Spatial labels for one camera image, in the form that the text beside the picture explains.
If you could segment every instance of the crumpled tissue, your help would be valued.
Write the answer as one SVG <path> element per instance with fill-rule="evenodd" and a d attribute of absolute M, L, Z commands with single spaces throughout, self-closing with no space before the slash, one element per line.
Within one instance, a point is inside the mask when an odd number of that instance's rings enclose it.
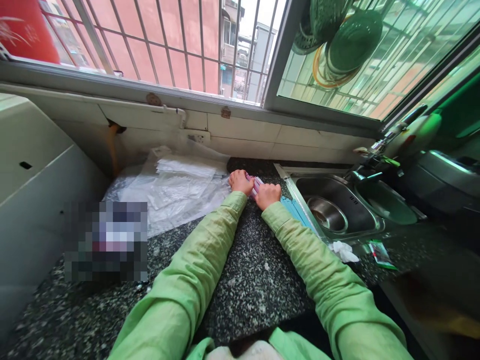
<path fill-rule="evenodd" d="M 356 263 L 360 259 L 352 252 L 352 247 L 344 242 L 335 241 L 328 244 L 328 248 L 333 252 L 343 263 Z"/>

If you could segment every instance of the red container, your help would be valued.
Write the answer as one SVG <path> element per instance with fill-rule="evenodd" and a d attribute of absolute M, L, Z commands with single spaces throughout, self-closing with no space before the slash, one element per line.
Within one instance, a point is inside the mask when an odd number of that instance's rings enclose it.
<path fill-rule="evenodd" d="M 0 42 L 13 56 L 60 64 L 38 0 L 0 0 Z"/>

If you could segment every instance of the sky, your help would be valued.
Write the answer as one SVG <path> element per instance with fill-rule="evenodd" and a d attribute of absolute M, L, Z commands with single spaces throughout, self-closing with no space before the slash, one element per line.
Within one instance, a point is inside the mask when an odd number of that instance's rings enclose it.
<path fill-rule="evenodd" d="M 270 26 L 272 22 L 272 15 L 274 12 L 275 0 L 258 0 L 260 1 L 260 6 L 258 7 L 258 19 L 257 22 L 262 23 L 264 25 Z M 276 6 L 275 18 L 273 20 L 273 29 L 279 30 L 280 24 L 282 22 L 282 15 L 285 9 L 285 3 L 287 0 L 278 0 L 278 4 Z M 240 28 L 238 29 L 238 33 L 251 38 L 252 33 L 254 31 L 254 22 L 255 22 L 255 11 L 257 9 L 257 0 L 241 0 L 240 6 L 245 9 L 245 14 L 243 18 L 240 20 Z M 275 47 L 275 43 L 277 41 L 277 35 L 273 38 L 273 45 L 272 50 L 270 51 L 269 59 L 267 63 L 270 64 L 272 61 L 273 56 L 273 49 Z M 245 43 L 239 42 L 239 46 L 244 45 Z"/>

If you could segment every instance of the kitchen counter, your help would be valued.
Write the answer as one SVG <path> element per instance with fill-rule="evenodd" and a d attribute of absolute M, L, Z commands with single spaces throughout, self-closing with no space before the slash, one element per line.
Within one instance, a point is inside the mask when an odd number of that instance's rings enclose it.
<path fill-rule="evenodd" d="M 345 165 L 232 158 L 228 170 L 245 169 L 266 183 L 281 184 L 283 195 L 290 197 L 274 162 L 295 167 L 345 168 Z M 210 336 L 217 346 L 226 345 L 314 309 L 302 279 L 260 215 L 260 209 L 249 200 L 197 339 Z M 150 281 L 169 265 L 172 255 L 200 221 L 149 239 Z M 368 287 L 459 250 L 441 226 L 431 223 L 405 226 L 374 237 L 383 241 L 398 271 L 378 267 L 369 254 L 362 256 L 360 263 L 350 266 Z M 66 283 L 60 259 L 14 325 L 3 349 L 4 356 L 106 358 L 125 317 L 146 294 L 146 284 L 140 291 L 136 286 L 131 282 Z"/>

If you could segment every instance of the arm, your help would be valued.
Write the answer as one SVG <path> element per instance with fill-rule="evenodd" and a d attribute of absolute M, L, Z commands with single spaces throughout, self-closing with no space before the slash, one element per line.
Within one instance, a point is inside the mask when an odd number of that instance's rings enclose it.
<path fill-rule="evenodd" d="M 328 333 L 334 357 L 411 359 L 403 332 L 377 309 L 372 292 L 362 280 L 279 201 L 265 206 L 262 189 L 259 195 L 258 206 L 265 209 L 261 216 L 290 256 L 308 295 L 315 301 L 315 312 Z"/>
<path fill-rule="evenodd" d="M 253 180 L 232 193 L 186 238 L 152 290 L 127 316 L 110 359 L 181 359 L 200 325 L 232 246 Z"/>

